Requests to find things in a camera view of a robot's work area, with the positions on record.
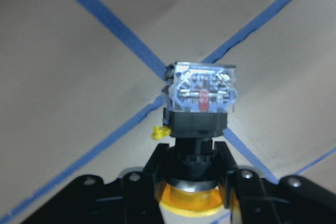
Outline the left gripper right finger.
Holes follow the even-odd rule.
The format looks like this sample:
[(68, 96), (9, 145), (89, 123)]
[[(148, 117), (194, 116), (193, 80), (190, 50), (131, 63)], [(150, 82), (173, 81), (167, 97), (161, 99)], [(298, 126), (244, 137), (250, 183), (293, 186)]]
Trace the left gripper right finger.
[(218, 188), (231, 223), (335, 223), (335, 194), (298, 175), (276, 184), (236, 164), (227, 144), (215, 142)]

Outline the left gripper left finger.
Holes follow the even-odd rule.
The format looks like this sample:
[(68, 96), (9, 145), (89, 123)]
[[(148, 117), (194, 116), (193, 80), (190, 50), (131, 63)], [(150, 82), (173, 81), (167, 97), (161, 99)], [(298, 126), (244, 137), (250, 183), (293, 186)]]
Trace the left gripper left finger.
[(129, 168), (108, 184), (96, 175), (72, 180), (24, 223), (164, 223), (168, 144), (158, 144), (144, 168)]

